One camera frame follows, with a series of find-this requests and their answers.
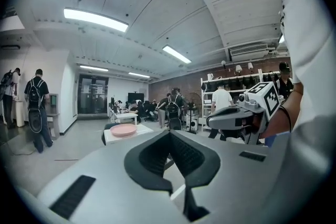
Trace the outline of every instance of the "air conditioner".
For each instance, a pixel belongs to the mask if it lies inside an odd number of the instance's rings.
[[[263,58],[272,50],[275,50],[275,47],[267,44],[246,44],[230,49],[230,54],[232,62],[240,62]]]

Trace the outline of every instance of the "black backpack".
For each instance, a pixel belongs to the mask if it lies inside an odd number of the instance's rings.
[[[34,80],[30,81],[30,89],[28,93],[28,107],[30,109],[39,109],[43,100],[43,95],[41,96],[39,88],[41,87],[44,80],[40,80],[37,85],[34,84]]]
[[[4,74],[2,80],[1,80],[1,85],[4,86],[9,86],[12,83],[12,77],[13,77],[13,73],[10,70],[8,73]]]
[[[176,104],[177,96],[175,97],[175,101],[172,100],[171,96],[168,96],[168,105],[166,108],[167,108],[167,115],[169,119],[179,119],[180,118],[181,110],[180,110],[180,107]]]

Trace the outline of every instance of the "ceiling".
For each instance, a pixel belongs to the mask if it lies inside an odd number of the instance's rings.
[[[140,73],[150,76],[148,81],[230,61],[230,47],[277,43],[281,34],[281,0],[10,0],[9,5],[25,29],[1,33],[2,44],[68,49],[78,64],[108,68],[125,78],[131,78],[128,72]],[[65,7],[103,14],[129,28],[122,33],[67,20]],[[165,45],[192,63],[165,53]]]

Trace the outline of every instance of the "door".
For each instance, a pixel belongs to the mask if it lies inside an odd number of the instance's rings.
[[[78,113],[107,113],[108,78],[79,75]]]

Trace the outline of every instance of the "white wall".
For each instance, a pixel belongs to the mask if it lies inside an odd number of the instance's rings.
[[[45,51],[38,47],[22,47],[20,50],[0,51],[0,77],[9,70],[21,69],[21,77],[18,85],[19,97],[24,100],[24,90],[27,82],[31,80],[37,69],[42,69],[43,80],[46,81],[50,93],[61,94],[62,78],[69,51],[52,50]]]
[[[145,89],[145,100],[148,100],[148,83],[136,82],[132,80],[109,78],[108,84],[108,103],[111,101],[111,97],[115,100],[120,100],[125,104],[128,100],[129,92],[140,93],[141,89]]]
[[[64,66],[60,92],[59,131],[64,131],[77,119],[78,69],[69,54]]]

